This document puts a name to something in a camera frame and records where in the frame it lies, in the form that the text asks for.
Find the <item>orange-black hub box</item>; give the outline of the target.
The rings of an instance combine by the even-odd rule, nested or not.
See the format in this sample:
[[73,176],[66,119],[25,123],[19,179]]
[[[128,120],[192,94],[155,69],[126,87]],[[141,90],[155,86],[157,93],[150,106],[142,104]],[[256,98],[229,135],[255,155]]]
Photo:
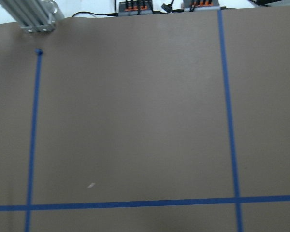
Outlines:
[[152,15],[154,13],[151,0],[124,0],[119,3],[118,16]]
[[185,12],[219,10],[218,0],[183,0],[183,9]]

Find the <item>near orange-black hub box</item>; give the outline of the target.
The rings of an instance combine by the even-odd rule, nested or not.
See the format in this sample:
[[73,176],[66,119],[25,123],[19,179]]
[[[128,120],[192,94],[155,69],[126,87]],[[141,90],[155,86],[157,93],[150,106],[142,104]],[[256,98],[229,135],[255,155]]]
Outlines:
[[183,0],[183,9],[185,12],[219,10],[218,0]]

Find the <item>far orange-black hub box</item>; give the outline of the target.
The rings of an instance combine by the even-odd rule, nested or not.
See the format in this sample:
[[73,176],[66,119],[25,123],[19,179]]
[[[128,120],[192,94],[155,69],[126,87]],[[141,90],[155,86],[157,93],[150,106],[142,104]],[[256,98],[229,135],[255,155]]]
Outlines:
[[151,0],[124,0],[119,3],[118,16],[152,15],[154,13]]

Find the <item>aluminium frame post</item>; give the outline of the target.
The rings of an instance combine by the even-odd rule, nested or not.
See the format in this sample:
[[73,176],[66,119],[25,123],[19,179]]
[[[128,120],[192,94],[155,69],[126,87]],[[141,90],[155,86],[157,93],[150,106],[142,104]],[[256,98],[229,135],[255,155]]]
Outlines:
[[65,18],[53,0],[0,0],[0,5],[27,33],[52,32]]

